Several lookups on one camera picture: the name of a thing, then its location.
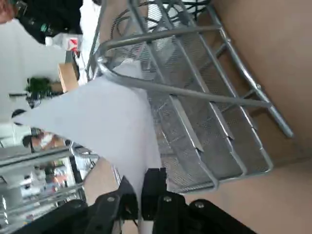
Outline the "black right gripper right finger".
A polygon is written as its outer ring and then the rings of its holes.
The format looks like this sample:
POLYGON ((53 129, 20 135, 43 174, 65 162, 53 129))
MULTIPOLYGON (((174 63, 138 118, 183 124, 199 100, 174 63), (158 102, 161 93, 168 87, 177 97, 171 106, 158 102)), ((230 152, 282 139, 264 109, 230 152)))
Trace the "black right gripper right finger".
POLYGON ((169 192, 165 168, 150 168, 141 194, 141 213, 154 234, 252 234, 254 231, 213 203, 169 192))

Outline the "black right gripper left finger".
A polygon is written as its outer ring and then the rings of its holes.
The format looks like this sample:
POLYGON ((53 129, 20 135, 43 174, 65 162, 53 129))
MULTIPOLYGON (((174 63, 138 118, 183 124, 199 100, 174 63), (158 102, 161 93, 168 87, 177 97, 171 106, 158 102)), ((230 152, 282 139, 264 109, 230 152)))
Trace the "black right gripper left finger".
POLYGON ((137 197, 123 177, 117 190, 100 195, 93 205, 72 200, 26 226, 28 234, 120 234, 125 220, 137 218, 137 197))

